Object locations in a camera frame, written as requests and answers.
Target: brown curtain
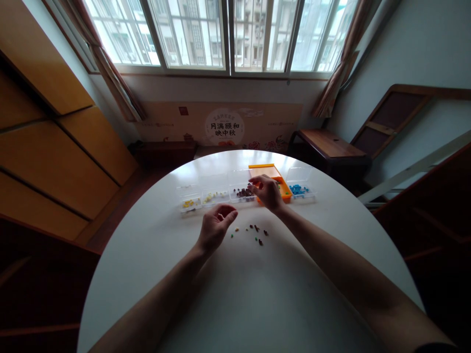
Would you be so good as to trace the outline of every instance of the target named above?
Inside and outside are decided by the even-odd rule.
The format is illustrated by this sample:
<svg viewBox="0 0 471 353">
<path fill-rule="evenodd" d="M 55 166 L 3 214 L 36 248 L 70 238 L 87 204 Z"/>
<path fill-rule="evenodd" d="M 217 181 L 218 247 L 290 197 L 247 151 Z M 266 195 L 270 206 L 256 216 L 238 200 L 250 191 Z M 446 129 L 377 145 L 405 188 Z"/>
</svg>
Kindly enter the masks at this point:
<svg viewBox="0 0 471 353">
<path fill-rule="evenodd" d="M 83 0 L 62 0 L 62 4 L 90 48 L 98 70 L 105 79 L 125 119 L 129 122 L 144 120 L 144 111 L 106 53 Z"/>
<path fill-rule="evenodd" d="M 358 1 L 355 14 L 353 15 L 352 24 L 350 25 L 350 30 L 345 39 L 345 45 L 343 46 L 340 57 L 340 64 L 327 82 L 327 85 L 317 100 L 312 112 L 312 115 L 316 118 L 330 118 L 332 116 L 332 110 L 334 109 L 337 94 L 339 93 L 341 84 L 347 74 L 350 61 L 353 59 L 355 48 L 365 31 L 365 20 L 368 16 L 372 2 L 372 0 Z"/>
</svg>

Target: hand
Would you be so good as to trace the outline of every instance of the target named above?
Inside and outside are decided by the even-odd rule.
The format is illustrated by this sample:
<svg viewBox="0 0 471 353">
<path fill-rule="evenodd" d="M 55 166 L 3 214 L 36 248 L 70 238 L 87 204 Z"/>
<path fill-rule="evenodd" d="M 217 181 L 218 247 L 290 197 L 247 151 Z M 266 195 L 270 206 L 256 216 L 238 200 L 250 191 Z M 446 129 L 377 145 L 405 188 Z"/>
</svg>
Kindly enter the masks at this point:
<svg viewBox="0 0 471 353">
<path fill-rule="evenodd" d="M 262 174 L 261 176 L 250 178 L 249 182 L 253 184 L 258 183 L 258 187 L 254 185 L 248 185 L 247 188 L 257 195 L 265 207 L 268 208 L 271 212 L 275 213 L 285 206 L 285 203 L 281 198 L 280 190 L 278 189 L 278 183 L 276 180 L 270 178 L 266 174 Z"/>
<path fill-rule="evenodd" d="M 221 245 L 227 229 L 237 217 L 237 210 L 226 203 L 216 205 L 203 216 L 196 246 L 211 255 Z"/>
</svg>

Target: forearm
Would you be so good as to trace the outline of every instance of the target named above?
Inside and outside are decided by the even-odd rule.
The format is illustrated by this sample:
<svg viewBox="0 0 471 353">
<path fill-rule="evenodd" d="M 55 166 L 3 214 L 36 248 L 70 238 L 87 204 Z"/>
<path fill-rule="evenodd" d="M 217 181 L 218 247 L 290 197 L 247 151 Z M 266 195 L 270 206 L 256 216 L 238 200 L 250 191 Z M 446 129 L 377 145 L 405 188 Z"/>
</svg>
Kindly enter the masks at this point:
<svg viewBox="0 0 471 353">
<path fill-rule="evenodd" d="M 192 280 L 208 258 L 208 253 L 193 247 L 105 333 L 90 352 L 152 352 Z"/>
<path fill-rule="evenodd" d="M 388 310 L 409 301 L 386 276 L 337 238 L 285 205 L 275 214 L 362 315 L 367 315 L 368 310 Z"/>
</svg>

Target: compartment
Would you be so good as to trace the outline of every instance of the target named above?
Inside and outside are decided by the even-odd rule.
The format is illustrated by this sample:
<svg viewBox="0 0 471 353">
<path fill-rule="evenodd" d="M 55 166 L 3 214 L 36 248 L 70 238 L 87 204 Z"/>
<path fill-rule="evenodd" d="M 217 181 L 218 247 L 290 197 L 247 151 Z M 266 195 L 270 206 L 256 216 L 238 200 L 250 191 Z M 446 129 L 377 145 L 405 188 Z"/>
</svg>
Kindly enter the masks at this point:
<svg viewBox="0 0 471 353">
<path fill-rule="evenodd" d="M 203 207 L 229 202 L 229 183 L 227 173 L 200 177 L 201 201 Z"/>
<path fill-rule="evenodd" d="M 232 203 L 256 200 L 257 197 L 247 189 L 249 179 L 251 178 L 250 171 L 250 169 L 242 169 L 229 172 L 229 196 Z"/>
<path fill-rule="evenodd" d="M 178 187 L 176 192 L 178 209 L 181 213 L 194 211 L 202 207 L 201 188 L 197 184 Z"/>
<path fill-rule="evenodd" d="M 294 199 L 304 199 L 316 195 L 317 191 L 311 187 L 309 182 L 312 171 L 312 167 L 294 167 L 288 170 L 286 183 Z"/>
</svg>

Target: wooden cabinet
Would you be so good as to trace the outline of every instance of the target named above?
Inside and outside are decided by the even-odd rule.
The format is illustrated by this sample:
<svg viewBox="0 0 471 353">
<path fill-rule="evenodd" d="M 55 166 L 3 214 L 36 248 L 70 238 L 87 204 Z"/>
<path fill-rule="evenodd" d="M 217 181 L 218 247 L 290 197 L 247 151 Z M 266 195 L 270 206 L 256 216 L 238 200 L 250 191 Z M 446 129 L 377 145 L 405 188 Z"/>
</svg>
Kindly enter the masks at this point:
<svg viewBox="0 0 471 353">
<path fill-rule="evenodd" d="M 75 240 L 88 224 L 4 173 L 0 173 L 0 214 L 68 240 Z"/>
<path fill-rule="evenodd" d="M 57 114 L 94 104 L 22 1 L 0 1 L 0 50 Z"/>
<path fill-rule="evenodd" d="M 0 129 L 44 118 L 45 114 L 0 71 Z"/>
<path fill-rule="evenodd" d="M 89 219 L 119 187 L 54 122 L 0 135 L 0 164 Z"/>
<path fill-rule="evenodd" d="M 81 110 L 57 121 L 121 186 L 137 169 L 136 160 L 99 108 Z"/>
</svg>

